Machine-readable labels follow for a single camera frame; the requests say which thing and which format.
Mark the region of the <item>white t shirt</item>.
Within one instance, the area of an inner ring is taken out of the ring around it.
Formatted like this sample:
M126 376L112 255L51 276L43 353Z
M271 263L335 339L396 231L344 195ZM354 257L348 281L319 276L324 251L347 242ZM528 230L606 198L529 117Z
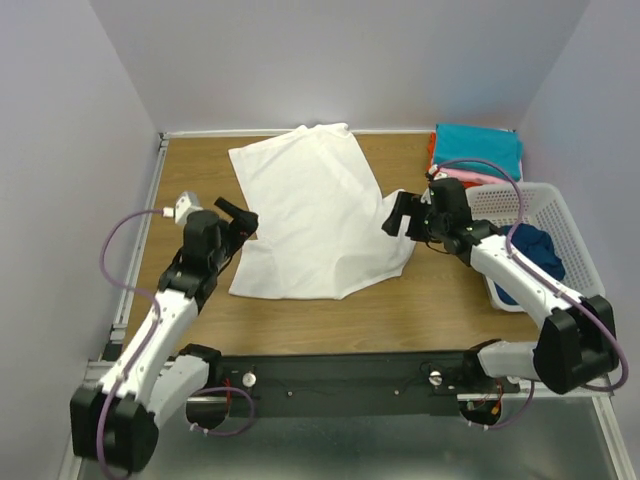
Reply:
M414 244L382 230L397 195L382 194L347 124L300 126L229 158L259 222L230 294L341 300L402 275Z

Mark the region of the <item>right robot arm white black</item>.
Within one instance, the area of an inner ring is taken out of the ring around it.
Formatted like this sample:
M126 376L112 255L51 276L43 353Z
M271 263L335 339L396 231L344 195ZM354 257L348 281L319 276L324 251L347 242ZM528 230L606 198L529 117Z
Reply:
M567 261L555 279L513 243L525 218L546 228ZM605 299L576 224L558 190L545 183L466 189L454 178L422 194L397 194L382 229L415 242L436 242L501 287L536 324L535 342L490 341L460 367L460 379L480 392L496 378L519 377L565 394L624 365L612 305Z

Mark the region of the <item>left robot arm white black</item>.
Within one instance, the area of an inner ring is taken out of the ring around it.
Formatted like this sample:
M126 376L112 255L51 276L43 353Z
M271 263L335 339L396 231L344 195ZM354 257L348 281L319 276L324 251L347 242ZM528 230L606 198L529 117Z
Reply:
M256 404L243 388L222 380L215 349L194 346L164 366L177 340L201 313L234 255L257 231L258 216L224 198L212 210L192 192L158 215L182 229L182 245L161 274L156 292L106 280L147 298L149 311L129 346L92 387L81 386L70 401L75 456L98 463L107 479L128 479L154 454L159 431L192 395L245 399L249 413L240 434L255 421Z

